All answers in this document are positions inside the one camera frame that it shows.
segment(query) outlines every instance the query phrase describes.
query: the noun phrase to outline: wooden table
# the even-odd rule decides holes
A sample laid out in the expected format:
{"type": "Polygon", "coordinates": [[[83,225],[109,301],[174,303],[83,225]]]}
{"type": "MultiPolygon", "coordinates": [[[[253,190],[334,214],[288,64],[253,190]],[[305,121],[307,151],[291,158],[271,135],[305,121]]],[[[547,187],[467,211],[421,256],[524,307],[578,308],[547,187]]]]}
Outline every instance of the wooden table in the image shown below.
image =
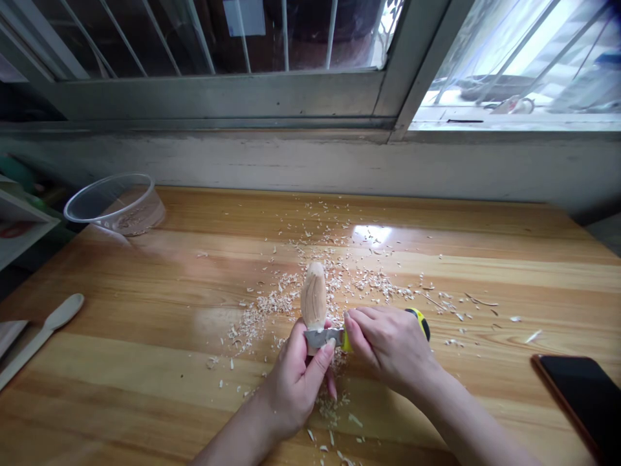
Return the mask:
{"type": "MultiPolygon", "coordinates": [[[[290,240],[306,241],[300,245],[306,253],[311,245],[333,248],[334,258],[351,253],[345,261],[351,270],[383,267],[402,287],[417,289],[424,272],[434,300],[447,293],[458,312],[472,316],[461,322],[450,312],[439,315],[420,295],[407,303],[394,299],[426,314],[441,364],[544,463],[593,462],[529,363],[533,353],[585,355],[621,381],[621,261],[563,212],[395,197],[158,192],[167,209],[161,226],[128,239],[88,227],[0,305],[0,320],[40,326],[70,294],[86,296],[76,318],[0,393],[1,464],[172,465],[192,458],[243,403],[244,392],[261,383],[278,339],[289,334],[291,317],[272,315],[252,350],[236,356],[228,337],[243,316],[239,303],[257,298],[247,289],[259,289],[259,281],[262,290],[273,289],[276,269],[301,271],[290,240]],[[348,246],[326,244],[325,227],[348,246]],[[373,242],[362,243],[369,230],[373,242]],[[498,303],[499,316],[459,302],[464,292],[498,303]],[[541,335],[526,345],[538,329],[541,335]],[[464,347],[445,345],[451,338],[464,347]]],[[[372,296],[348,295],[345,303],[340,293],[335,300],[345,308],[369,304],[372,296]]],[[[339,408],[334,429],[343,455],[365,466],[455,463],[422,414],[355,355],[338,387],[351,400],[339,408]],[[348,421],[349,413],[364,427],[348,421]],[[362,436],[365,442],[357,442],[362,436]]],[[[309,426],[315,444],[300,432],[267,463],[339,464],[335,449],[318,448],[330,444],[326,420],[315,412],[309,426]]]]}

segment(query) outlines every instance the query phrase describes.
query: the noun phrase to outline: yellow knife handle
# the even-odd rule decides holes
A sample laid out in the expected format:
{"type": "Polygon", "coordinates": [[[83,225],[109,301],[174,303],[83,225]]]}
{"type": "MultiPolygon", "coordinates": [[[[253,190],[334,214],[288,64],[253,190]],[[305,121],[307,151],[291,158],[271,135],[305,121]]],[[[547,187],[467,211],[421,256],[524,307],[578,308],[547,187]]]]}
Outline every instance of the yellow knife handle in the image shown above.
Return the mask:
{"type": "Polygon", "coordinates": [[[422,314],[422,312],[420,312],[418,309],[414,309],[413,307],[406,309],[406,312],[412,313],[418,318],[420,328],[425,334],[425,337],[427,337],[427,341],[429,341],[429,339],[431,338],[431,331],[429,330],[429,324],[427,323],[427,319],[425,319],[425,316],[422,314]]]}
{"type": "MultiPolygon", "coordinates": [[[[422,312],[420,312],[418,309],[414,309],[413,307],[406,309],[406,312],[414,314],[417,317],[417,319],[419,320],[420,328],[422,332],[425,334],[425,337],[427,337],[427,341],[429,341],[429,339],[431,338],[431,331],[429,330],[429,324],[427,323],[427,320],[425,319],[425,316],[422,314],[422,312]]],[[[343,344],[341,345],[341,350],[346,353],[353,351],[353,348],[351,347],[351,344],[349,343],[349,337],[347,336],[347,330],[343,332],[343,344]]]]}
{"type": "Polygon", "coordinates": [[[343,350],[346,353],[349,353],[350,351],[354,350],[351,347],[351,344],[349,343],[349,337],[347,336],[347,330],[343,332],[343,344],[341,345],[341,350],[343,350]]]}

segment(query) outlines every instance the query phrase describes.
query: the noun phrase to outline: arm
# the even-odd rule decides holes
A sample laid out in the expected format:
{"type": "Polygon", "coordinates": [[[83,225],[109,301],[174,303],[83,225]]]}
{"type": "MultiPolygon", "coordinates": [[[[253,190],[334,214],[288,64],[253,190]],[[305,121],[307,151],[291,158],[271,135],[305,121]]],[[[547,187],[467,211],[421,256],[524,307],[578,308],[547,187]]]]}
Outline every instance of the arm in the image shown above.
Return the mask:
{"type": "Polygon", "coordinates": [[[412,314],[394,307],[359,307],[345,314],[345,326],[356,354],[418,406],[461,464],[539,465],[442,369],[412,314]]]}
{"type": "Polygon", "coordinates": [[[305,330],[304,322],[298,319],[265,383],[190,466],[257,465],[279,442],[302,428],[326,374],[328,391],[336,398],[334,377],[328,371],[334,357],[334,339],[319,349],[307,366],[305,330]]]}

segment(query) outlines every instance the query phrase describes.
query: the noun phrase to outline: smartphone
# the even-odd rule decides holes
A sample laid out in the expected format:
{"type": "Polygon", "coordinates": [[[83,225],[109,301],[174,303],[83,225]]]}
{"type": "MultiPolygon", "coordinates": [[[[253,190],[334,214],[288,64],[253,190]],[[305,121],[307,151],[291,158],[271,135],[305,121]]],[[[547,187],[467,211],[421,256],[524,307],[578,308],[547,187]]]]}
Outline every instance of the smartphone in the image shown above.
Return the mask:
{"type": "Polygon", "coordinates": [[[531,361],[595,458],[621,464],[621,390],[587,357],[533,355],[531,361]]]}

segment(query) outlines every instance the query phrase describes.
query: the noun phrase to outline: clear plastic bowl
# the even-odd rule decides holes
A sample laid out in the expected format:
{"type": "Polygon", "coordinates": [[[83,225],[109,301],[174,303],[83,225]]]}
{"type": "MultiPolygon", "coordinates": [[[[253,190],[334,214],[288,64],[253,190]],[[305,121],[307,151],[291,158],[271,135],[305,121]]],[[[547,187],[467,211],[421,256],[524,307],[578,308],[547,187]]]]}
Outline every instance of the clear plastic bowl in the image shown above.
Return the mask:
{"type": "Polygon", "coordinates": [[[124,236],[144,234],[165,216],[155,181],[144,173],[119,173],[96,181],[65,206],[68,220],[93,223],[124,236]]]}

